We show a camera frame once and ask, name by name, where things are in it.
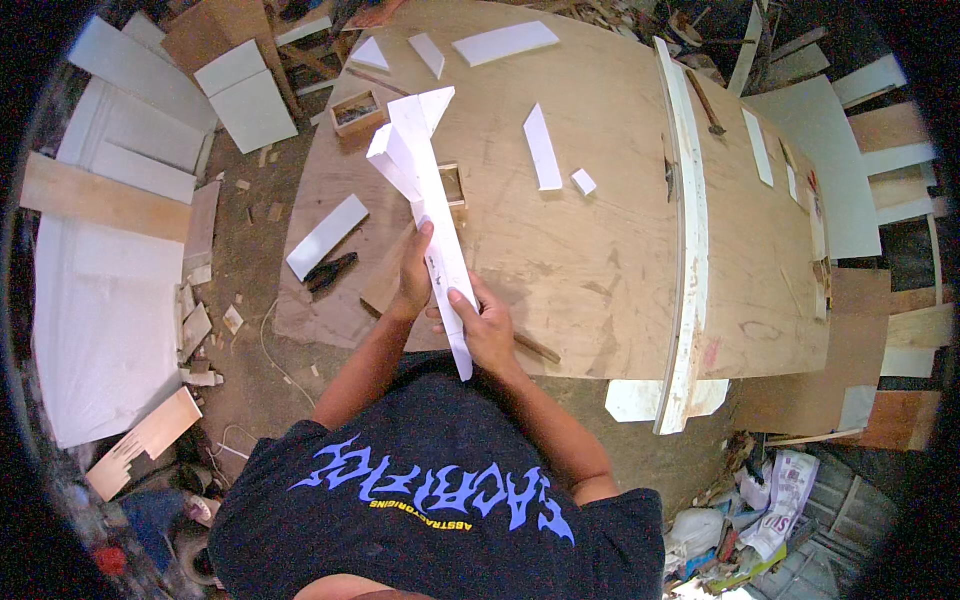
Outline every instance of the wooden workbench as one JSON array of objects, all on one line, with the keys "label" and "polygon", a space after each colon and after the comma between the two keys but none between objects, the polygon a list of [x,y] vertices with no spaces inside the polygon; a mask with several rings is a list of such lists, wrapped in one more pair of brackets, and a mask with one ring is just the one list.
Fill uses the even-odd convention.
[{"label": "wooden workbench", "polygon": [[[473,68],[450,45],[533,19],[561,43]],[[446,57],[439,82],[406,41],[420,32],[429,33]],[[672,153],[653,50],[556,15],[449,0],[407,3],[373,33],[391,65],[390,74],[378,78],[410,93],[456,86],[433,144],[439,161],[460,165],[468,201],[461,235],[467,264],[511,305],[519,329],[563,358],[553,365],[519,351],[524,368],[662,379],[674,312],[677,209],[667,202],[664,156]],[[776,184],[770,188],[757,177],[739,101],[709,81],[703,86],[728,133],[722,141],[707,133],[691,88],[709,211],[701,377],[822,369],[828,327],[813,319],[809,220],[787,192],[778,134],[761,119]],[[397,97],[344,73],[330,103],[370,87],[384,102]],[[585,168],[597,182],[595,198],[585,199],[569,179],[563,190],[538,191],[522,130],[537,102],[561,172],[568,177]],[[408,203],[366,161],[371,137],[341,140],[328,119],[317,128],[284,256],[351,193],[370,217],[331,254],[356,251],[360,260],[326,297],[312,301],[283,263],[275,320],[280,335],[352,348],[374,323],[360,305],[360,289],[411,217]],[[804,307],[802,317],[780,267]],[[420,318],[408,350],[444,347],[445,336],[433,334],[430,325]]]}]

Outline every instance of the concrete floor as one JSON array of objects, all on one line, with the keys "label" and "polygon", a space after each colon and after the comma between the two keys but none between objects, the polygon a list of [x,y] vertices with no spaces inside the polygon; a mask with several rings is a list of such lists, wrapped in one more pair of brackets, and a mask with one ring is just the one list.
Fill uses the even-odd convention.
[{"label": "concrete floor", "polygon": [[[307,114],[319,112],[325,92],[306,97]],[[217,206],[213,242],[213,280],[197,286],[213,322],[213,333],[224,336],[224,347],[210,343],[205,349],[211,368],[221,372],[225,384],[201,388],[204,419],[201,423],[214,443],[220,442],[228,424],[238,424],[256,437],[278,437],[295,421],[310,415],[310,404],[296,387],[287,384],[260,347],[260,325],[276,299],[279,268],[287,225],[300,171],[313,141],[314,128],[300,124],[301,134],[274,145],[276,163],[259,168],[259,152],[240,155],[225,132],[217,134],[207,166],[208,179],[225,171]],[[243,191],[237,180],[251,184]],[[284,204],[279,222],[267,220],[272,203]],[[252,226],[246,209],[252,211]],[[239,304],[235,295],[243,296]],[[236,305],[244,324],[235,337],[223,323],[224,312]],[[325,344],[301,345],[275,336],[272,318],[264,327],[264,343],[274,360],[314,399],[347,361],[350,350]],[[310,370],[316,365],[320,376]],[[538,377],[547,393],[593,432],[610,453],[614,475],[623,490],[653,488],[663,497],[665,517],[689,506],[692,498],[709,486],[723,466],[721,444],[732,429],[733,397],[709,417],[687,422],[683,433],[656,436],[652,423],[617,423],[604,409],[606,381]],[[232,429],[226,444],[249,453],[253,440]],[[232,481],[242,470],[242,458],[222,452],[218,464]]]}]

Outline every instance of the hammer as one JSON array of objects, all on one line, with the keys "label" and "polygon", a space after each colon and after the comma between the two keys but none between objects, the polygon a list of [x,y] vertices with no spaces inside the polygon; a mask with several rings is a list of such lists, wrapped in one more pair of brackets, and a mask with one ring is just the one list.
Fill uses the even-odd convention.
[{"label": "hammer", "polygon": [[704,89],[700,87],[700,82],[697,81],[697,77],[693,74],[693,71],[689,69],[684,69],[686,73],[686,78],[690,80],[693,84],[694,91],[697,92],[697,97],[700,98],[700,103],[704,105],[704,110],[707,112],[707,119],[710,121],[709,132],[714,135],[723,135],[727,130],[720,127],[720,121],[717,120],[717,114],[713,112],[713,108],[710,107],[710,102],[707,100],[707,94],[704,93]]}]

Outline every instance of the wooden box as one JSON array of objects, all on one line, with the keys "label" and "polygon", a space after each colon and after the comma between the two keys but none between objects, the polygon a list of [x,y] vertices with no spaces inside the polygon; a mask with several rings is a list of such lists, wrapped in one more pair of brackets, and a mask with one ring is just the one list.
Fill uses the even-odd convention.
[{"label": "wooden box", "polygon": [[375,127],[387,120],[387,113],[373,90],[350,96],[330,107],[333,130],[340,137]]}]

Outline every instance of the black t-shirt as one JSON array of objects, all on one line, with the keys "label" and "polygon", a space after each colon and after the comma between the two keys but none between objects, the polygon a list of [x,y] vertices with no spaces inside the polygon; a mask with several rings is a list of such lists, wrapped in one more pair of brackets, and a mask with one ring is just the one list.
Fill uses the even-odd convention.
[{"label": "black t-shirt", "polygon": [[660,598],[660,496],[577,507],[475,375],[408,355],[383,399],[330,432],[262,439],[209,538],[237,600],[352,573],[445,598]]}]

